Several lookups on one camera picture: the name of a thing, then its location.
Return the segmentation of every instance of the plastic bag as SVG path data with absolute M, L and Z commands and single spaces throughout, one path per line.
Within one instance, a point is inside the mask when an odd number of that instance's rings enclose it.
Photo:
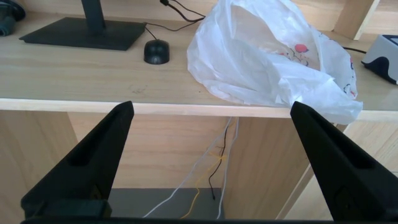
M 247 105 L 311 106 L 353 122 L 363 108 L 349 53 L 310 26 L 289 0 L 222 0 L 199 26 L 188 70 L 207 90 Z

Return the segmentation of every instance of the desk surface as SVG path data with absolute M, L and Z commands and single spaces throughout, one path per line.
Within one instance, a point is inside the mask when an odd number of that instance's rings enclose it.
M 197 26 L 170 32 L 149 29 L 170 43 L 171 60 L 165 65 L 143 61 L 146 32 L 127 52 L 75 49 L 25 44 L 18 40 L 64 16 L 30 14 L 17 24 L 16 33 L 0 38 L 0 109 L 39 111 L 108 112 L 117 103 L 131 100 L 140 114 L 191 114 L 288 118 L 289 109 L 237 105 L 214 97 L 187 71 L 186 49 Z M 156 21 L 170 27 L 183 23 Z M 326 33 L 344 46 L 367 50 L 375 35 L 359 42 Z M 398 120 L 398 88 L 360 64 L 358 74 L 360 119 Z

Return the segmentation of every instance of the monitor stand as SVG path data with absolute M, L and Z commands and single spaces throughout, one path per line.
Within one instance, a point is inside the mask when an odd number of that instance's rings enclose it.
M 20 38 L 30 44 L 127 50 L 145 31 L 138 22 L 105 21 L 100 0 L 81 0 L 86 19 L 66 17 Z

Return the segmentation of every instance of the black computer mouse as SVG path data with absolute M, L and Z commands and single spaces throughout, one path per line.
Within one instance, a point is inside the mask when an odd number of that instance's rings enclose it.
M 170 47 L 168 42 L 157 39 L 146 43 L 144 49 L 145 62 L 153 65 L 161 65 L 169 62 L 169 60 Z

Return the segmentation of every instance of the dark floor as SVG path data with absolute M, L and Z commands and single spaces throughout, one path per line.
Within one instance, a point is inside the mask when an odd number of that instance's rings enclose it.
M 143 217 L 158 203 L 170 196 L 174 189 L 112 189 L 109 203 L 113 217 Z M 197 193 L 196 189 L 180 189 L 163 206 L 154 211 L 148 218 L 180 218 L 185 215 Z M 213 200 L 210 189 L 200 189 L 191 214 L 188 218 L 214 220 L 218 214 L 218 202 L 221 190 L 215 189 L 216 200 Z

